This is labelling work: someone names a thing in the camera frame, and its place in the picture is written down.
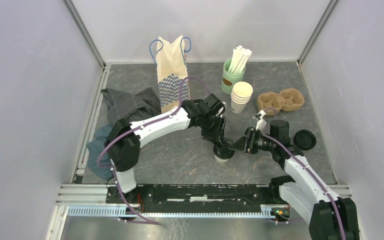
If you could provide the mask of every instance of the blue cloth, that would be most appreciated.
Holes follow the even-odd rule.
[[[98,177],[104,180],[109,180],[113,177],[113,173],[110,170],[110,167],[100,167],[98,166],[97,160],[99,155],[104,150],[105,140],[107,140],[108,135],[110,135],[113,125],[107,124],[93,134],[94,140],[86,144],[87,150],[89,150],[89,158],[87,159],[87,166],[96,174]],[[100,160],[101,165],[111,165],[110,157],[108,154],[105,155]]]

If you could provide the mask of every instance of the blue bag handle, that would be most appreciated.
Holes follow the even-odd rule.
[[[152,46],[152,44],[153,44],[154,42],[156,42],[156,41],[160,42],[160,43],[162,44],[162,46],[161,46],[160,49],[158,49],[158,50],[156,51],[155,55],[157,55],[158,52],[161,51],[161,49],[163,49],[163,47],[164,47],[164,43],[163,43],[163,41],[161,41],[160,39],[155,39],[155,40],[153,40],[153,41],[149,44],[149,53],[151,54],[152,60],[153,60],[153,62],[155,63],[155,65],[158,66],[157,61],[155,60],[155,57],[154,57],[154,55],[152,54],[152,50],[151,50],[151,46]]]
[[[186,60],[185,60],[185,54],[184,54],[184,52],[185,52],[185,53],[189,53],[189,51],[190,51],[191,48],[192,48],[192,41],[191,41],[191,39],[190,39],[189,37],[187,37],[187,36],[182,37],[181,40],[180,40],[180,50],[182,50],[182,41],[183,41],[183,39],[188,39],[188,40],[189,40],[189,49],[188,49],[188,50],[185,49],[185,50],[181,51],[181,56],[183,57],[183,63],[186,65]]]

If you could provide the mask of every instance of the stack of paper cups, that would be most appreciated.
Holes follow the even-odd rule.
[[[232,89],[231,109],[235,114],[240,114],[244,110],[247,103],[250,101],[253,94],[253,86],[245,81],[235,83]]]

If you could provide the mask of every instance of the gray cloth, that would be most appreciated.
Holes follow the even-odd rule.
[[[160,99],[150,87],[136,95],[111,88],[100,92],[108,106],[108,122],[112,125],[122,118],[134,122],[161,114]]]
[[[108,165],[111,165],[110,157],[104,154],[98,166],[98,157],[104,150],[105,140],[113,129],[113,125],[120,119],[125,118],[128,122],[141,121],[161,114],[160,100],[148,87],[136,95],[111,88],[101,90],[103,99],[108,106],[107,124],[95,131],[94,140],[86,144],[89,151],[87,166],[89,169],[103,180],[109,180],[113,173]]]

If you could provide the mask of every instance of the white wall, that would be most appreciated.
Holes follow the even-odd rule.
[[[0,0],[0,240],[45,238],[99,72],[61,0]]]
[[[366,239],[384,239],[384,1],[340,1],[303,73]]]
[[[73,2],[106,62],[152,62],[152,40],[180,35],[192,39],[189,62],[220,62],[238,45],[252,50],[253,61],[296,60],[329,0]]]

